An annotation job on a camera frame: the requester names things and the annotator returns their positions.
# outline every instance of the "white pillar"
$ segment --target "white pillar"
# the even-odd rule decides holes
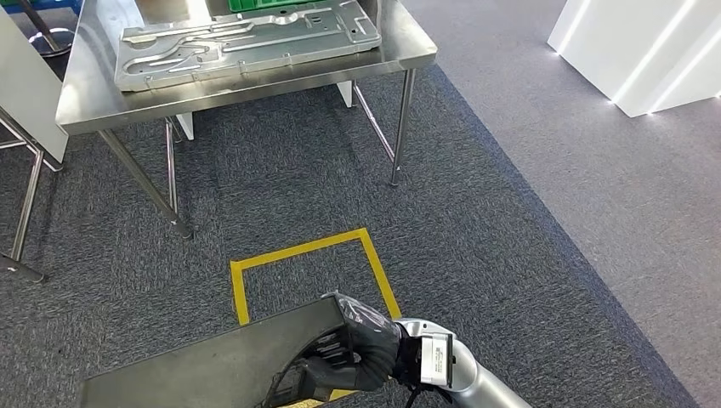
[[[569,0],[548,44],[631,117],[721,94],[719,0]]]

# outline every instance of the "gray floor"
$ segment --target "gray floor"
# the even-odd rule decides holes
[[[387,128],[400,80],[361,84]],[[534,406],[694,407],[436,66],[419,75],[411,119],[406,176],[391,189],[366,118],[335,87],[197,112],[198,140],[177,154],[190,242],[107,146],[73,138],[65,170],[43,174],[26,255],[53,279],[0,275],[0,405],[77,406],[83,378],[236,326],[230,259],[366,227],[401,311],[453,327]],[[162,185],[162,122],[118,133]],[[6,206],[27,155],[0,155]],[[11,208],[0,217],[14,221]],[[352,242],[247,273],[253,318],[329,290],[384,310]],[[404,398],[387,388],[335,406]]]
[[[404,3],[664,360],[721,406],[721,99],[625,117],[545,45],[565,0]]]

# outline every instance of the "white wall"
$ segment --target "white wall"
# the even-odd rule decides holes
[[[655,105],[655,111],[668,109],[721,91],[721,41],[687,70],[721,33],[721,1],[569,0],[548,39],[551,47],[559,50],[584,3],[586,11],[560,55],[609,99],[617,96],[679,10],[692,4],[633,84],[615,100],[627,115],[642,115]],[[684,71],[688,75],[678,82]],[[668,93],[675,82],[678,85]]]
[[[0,39],[0,106],[62,162],[68,136],[55,124],[62,83],[2,8]]]

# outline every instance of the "green crate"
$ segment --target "green crate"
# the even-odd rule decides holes
[[[228,0],[228,4],[230,5],[230,11],[234,13],[308,2],[309,0]]]

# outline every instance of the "black glove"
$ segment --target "black glove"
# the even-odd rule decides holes
[[[320,357],[302,363],[317,386],[335,389],[373,391],[388,381],[395,366],[400,341],[398,326],[375,309],[340,293],[331,293],[349,328],[353,363],[331,366]]]

